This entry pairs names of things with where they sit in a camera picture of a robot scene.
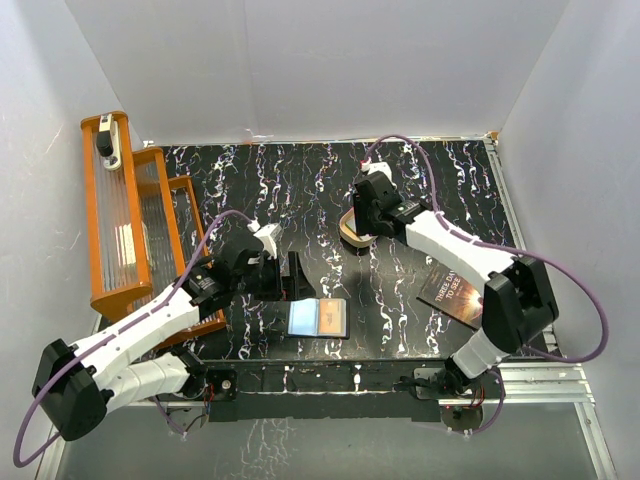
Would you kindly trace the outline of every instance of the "white wall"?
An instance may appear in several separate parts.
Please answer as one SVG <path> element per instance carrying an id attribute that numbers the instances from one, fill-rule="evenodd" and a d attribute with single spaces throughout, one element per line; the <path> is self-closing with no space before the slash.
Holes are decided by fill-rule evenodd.
<path id="1" fill-rule="evenodd" d="M 500 136 L 500 154 L 528 247 L 571 265 L 611 317 L 611 340 L 585 366 L 621 478 L 640 460 L 640 4 L 569 5 Z M 565 283 L 561 346 L 586 353 L 594 310 Z"/>
<path id="2" fill-rule="evenodd" d="M 567 1 L 67 4 L 140 135 L 168 144 L 499 129 Z"/>
<path id="3" fill-rule="evenodd" d="M 0 477 L 31 400 L 42 348 L 90 332 L 80 120 L 120 104 L 62 0 L 0 7 Z M 24 445 L 45 439 L 42 412 Z"/>

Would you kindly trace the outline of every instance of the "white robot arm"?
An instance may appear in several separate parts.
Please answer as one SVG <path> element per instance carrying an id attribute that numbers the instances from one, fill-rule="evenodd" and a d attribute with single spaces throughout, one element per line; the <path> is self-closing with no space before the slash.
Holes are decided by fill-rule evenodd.
<path id="1" fill-rule="evenodd" d="M 255 222 L 249 228 L 253 235 L 236 237 L 219 255 L 201 259 L 181 286 L 168 286 L 120 322 L 72 345 L 56 340 L 45 347 L 33 395 L 37 397 L 59 372 L 68 369 L 41 401 L 65 440 L 86 435 L 108 413 L 136 400 L 162 393 L 197 395 L 206 383 L 206 369 L 186 349 L 133 362 L 175 333 L 227 307 L 236 294 L 250 293 L 266 301 L 315 297 L 296 252 L 288 254 L 290 275 L 280 276 L 276 242 L 282 229 L 277 225 L 260 228 Z"/>
<path id="2" fill-rule="evenodd" d="M 390 176 L 388 167 L 363 169 L 354 183 L 358 236 L 397 238 L 483 292 L 482 327 L 434 378 L 440 389 L 459 394 L 558 318 L 546 268 L 539 260 L 475 245 L 479 239 L 448 222 L 442 212 L 431 211 L 421 200 L 403 199 Z"/>

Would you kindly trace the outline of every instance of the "black marble surface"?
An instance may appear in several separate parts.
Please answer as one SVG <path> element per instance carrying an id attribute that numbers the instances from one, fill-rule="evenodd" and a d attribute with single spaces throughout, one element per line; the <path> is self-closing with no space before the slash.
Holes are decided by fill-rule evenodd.
<path id="1" fill-rule="evenodd" d="M 513 245 L 489 158 L 481 141 L 429 141 L 438 202 L 446 217 L 482 240 Z M 282 304 L 238 298 L 226 310 L 226 332 L 192 342 L 204 360 L 446 358 L 473 333 L 416 299 L 426 279 L 429 257 L 399 242 L 378 239 L 356 255 L 338 234 L 350 208 L 350 185 L 364 143 L 269 144 L 165 147 L 170 177 L 190 175 L 203 225 L 229 208 L 280 223 L 281 254 L 300 252 L 307 277 L 321 297 L 349 299 L 348 340 L 285 337 Z M 404 142 L 386 143 L 379 158 L 389 162 L 405 196 L 428 198 L 422 159 Z M 184 241 L 193 243 L 192 222 L 179 216 Z M 215 252 L 233 241 L 234 221 L 212 235 Z"/>

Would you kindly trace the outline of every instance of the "book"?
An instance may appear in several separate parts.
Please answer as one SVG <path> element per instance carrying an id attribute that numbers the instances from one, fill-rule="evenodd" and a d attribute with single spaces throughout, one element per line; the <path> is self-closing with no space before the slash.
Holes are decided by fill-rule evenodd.
<path id="1" fill-rule="evenodd" d="M 478 330 L 482 322 L 482 294 L 446 265 L 429 257 L 427 281 L 418 300 Z"/>

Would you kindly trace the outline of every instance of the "orange dish rack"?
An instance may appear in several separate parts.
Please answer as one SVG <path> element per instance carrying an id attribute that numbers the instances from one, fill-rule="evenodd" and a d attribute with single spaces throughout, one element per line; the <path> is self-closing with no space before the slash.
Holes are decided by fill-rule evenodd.
<path id="1" fill-rule="evenodd" d="M 81 122 L 87 219 L 91 307 L 112 323 L 158 295 L 186 268 L 195 251 L 192 235 L 182 241 L 176 217 L 189 218 L 197 242 L 204 235 L 189 176 L 169 179 L 161 148 L 133 152 L 129 120 L 117 122 L 122 166 L 103 167 L 96 149 L 100 117 Z M 205 247 L 203 255 L 208 255 Z M 157 348 L 181 343 L 226 325 L 222 310 L 178 332 Z"/>

